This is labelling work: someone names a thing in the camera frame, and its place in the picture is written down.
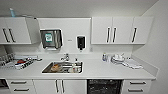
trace backsplash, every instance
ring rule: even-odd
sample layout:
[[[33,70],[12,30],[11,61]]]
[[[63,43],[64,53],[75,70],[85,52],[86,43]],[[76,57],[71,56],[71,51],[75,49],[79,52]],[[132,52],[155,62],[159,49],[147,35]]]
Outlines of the backsplash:
[[[40,29],[61,29],[63,46],[49,51],[43,49],[42,43],[31,45],[6,45],[7,53],[16,54],[122,54],[130,57],[133,45],[91,45],[91,18],[39,18]],[[86,43],[82,52],[77,48],[77,36],[85,36]]]

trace lower cabinet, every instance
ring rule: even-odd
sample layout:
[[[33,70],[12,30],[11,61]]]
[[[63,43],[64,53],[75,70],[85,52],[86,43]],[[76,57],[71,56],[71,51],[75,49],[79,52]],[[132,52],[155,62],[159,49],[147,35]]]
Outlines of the lower cabinet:
[[[151,80],[124,80],[121,94],[148,94]]]
[[[36,94],[32,80],[7,80],[11,94]]]
[[[87,94],[86,80],[33,80],[37,94]]]

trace hand sanitizer dispenser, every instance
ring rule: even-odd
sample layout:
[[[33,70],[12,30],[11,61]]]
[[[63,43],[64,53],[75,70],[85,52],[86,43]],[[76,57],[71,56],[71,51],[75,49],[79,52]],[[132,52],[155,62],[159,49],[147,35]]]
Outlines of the hand sanitizer dispenser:
[[[78,36],[77,43],[78,48],[82,51],[82,49],[85,48],[85,36]]]

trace bottle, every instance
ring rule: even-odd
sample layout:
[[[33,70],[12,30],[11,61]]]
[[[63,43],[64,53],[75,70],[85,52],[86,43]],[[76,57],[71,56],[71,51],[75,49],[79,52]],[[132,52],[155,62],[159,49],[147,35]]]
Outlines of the bottle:
[[[106,58],[106,53],[103,53],[102,60],[103,60],[103,61],[107,61],[107,58]]]

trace white wall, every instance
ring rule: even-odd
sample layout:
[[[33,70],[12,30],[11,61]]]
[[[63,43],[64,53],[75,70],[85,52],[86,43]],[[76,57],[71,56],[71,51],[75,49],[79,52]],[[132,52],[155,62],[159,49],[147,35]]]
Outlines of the white wall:
[[[32,45],[10,45],[6,46],[8,52],[16,54],[93,54],[93,53],[125,53],[130,57],[133,45],[91,45],[91,18],[39,18],[40,29],[61,29],[63,46],[57,51],[43,49],[41,43]],[[77,48],[77,36],[86,36],[86,48],[80,52]]]
[[[146,45],[135,45],[133,55],[159,68],[150,94],[168,92],[168,0],[159,0],[143,16],[154,16],[154,23]]]

